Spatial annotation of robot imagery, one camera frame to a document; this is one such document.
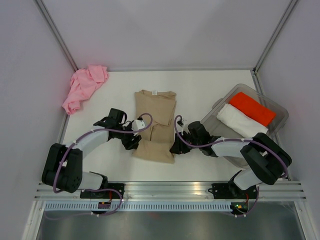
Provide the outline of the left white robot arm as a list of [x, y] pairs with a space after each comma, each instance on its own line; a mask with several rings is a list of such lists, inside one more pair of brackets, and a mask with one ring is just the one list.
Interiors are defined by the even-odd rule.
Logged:
[[128, 121], [127, 114], [112, 108], [108, 116], [93, 124], [90, 131], [68, 144], [53, 144], [48, 152], [41, 181], [55, 193], [74, 193], [77, 190], [92, 192], [98, 198], [109, 193], [107, 176], [83, 170], [84, 159], [99, 146], [118, 139], [126, 150], [136, 149], [140, 132], [147, 127], [142, 116]]

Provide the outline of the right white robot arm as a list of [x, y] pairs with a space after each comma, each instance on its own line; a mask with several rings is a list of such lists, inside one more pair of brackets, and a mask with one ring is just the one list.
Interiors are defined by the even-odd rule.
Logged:
[[243, 159], [248, 168], [240, 170], [228, 181], [228, 192], [241, 197], [250, 187], [261, 183], [274, 185], [288, 175], [292, 158], [265, 133], [249, 138], [224, 138], [210, 135], [199, 121], [190, 123], [187, 131], [176, 131], [172, 154], [180, 155], [199, 149], [208, 157]]

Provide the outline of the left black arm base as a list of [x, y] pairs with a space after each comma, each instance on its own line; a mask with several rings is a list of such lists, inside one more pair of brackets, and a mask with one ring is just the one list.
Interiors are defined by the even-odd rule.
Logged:
[[81, 199], [108, 199], [119, 200], [120, 196], [123, 197], [125, 193], [124, 183], [108, 183], [107, 190], [101, 187], [99, 190], [84, 190], [80, 193]]

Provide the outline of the beige t shirt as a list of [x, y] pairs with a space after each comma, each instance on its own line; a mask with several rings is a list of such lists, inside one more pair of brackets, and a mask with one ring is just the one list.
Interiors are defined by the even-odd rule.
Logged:
[[175, 140], [176, 93], [140, 90], [134, 93], [134, 99], [136, 116], [148, 113], [152, 116], [152, 124], [139, 134], [141, 140], [132, 155], [147, 161], [173, 164], [175, 156], [170, 149]]

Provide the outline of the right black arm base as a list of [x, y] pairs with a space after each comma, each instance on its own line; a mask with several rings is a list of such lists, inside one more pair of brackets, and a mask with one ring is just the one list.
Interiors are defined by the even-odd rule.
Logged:
[[208, 192], [216, 200], [253, 200], [258, 195], [256, 186], [251, 186], [246, 190], [241, 190], [234, 183], [213, 183]]

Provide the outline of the white t shirt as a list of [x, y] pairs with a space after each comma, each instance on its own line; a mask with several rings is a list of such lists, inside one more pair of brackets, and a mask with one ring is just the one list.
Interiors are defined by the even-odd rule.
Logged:
[[217, 113], [216, 118], [245, 138], [254, 137], [258, 133], [266, 134], [268, 132], [267, 127], [246, 116], [243, 112], [228, 103]]

